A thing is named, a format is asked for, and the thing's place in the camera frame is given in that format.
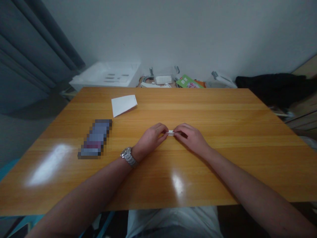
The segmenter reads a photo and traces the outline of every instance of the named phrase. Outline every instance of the forearm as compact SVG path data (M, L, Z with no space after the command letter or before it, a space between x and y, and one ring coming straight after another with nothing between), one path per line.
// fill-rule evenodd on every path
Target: forearm
M29 237L80 235L104 209L131 170L120 157L102 168L59 201L32 229Z
M206 161L247 212L270 234L315 237L316 228L282 196L210 149Z

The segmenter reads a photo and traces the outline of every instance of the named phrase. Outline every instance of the white charger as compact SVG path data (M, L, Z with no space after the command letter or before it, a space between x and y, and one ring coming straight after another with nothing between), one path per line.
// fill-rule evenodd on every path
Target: white charger
M172 83L173 79L171 75L158 75L154 77L155 84Z

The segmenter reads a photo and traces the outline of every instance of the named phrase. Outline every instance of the gray floor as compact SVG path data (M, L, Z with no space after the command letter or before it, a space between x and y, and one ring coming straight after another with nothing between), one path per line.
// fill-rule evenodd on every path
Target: gray floor
M58 93L10 115L0 114L0 168L21 158L33 142L67 105Z

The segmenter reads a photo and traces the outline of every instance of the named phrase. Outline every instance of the hand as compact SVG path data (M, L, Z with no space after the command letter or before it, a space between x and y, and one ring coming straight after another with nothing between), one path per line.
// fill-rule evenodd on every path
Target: hand
M184 143L190 150L205 158L212 148L207 144L201 132L186 123L178 125L173 132L175 137Z
M168 128L162 123L158 123L147 129L131 150L133 158L137 162L140 162L149 153L154 151L168 136L165 132L168 132Z

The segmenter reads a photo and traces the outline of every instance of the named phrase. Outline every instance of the wristwatch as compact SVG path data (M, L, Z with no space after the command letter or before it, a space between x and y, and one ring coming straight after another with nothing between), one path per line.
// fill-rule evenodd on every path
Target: wristwatch
M139 165L139 163L136 162L136 160L131 155L131 149L132 149L132 147L125 148L121 152L120 157L124 158L129 163L129 165L131 165L132 168L135 168L135 167L137 167Z

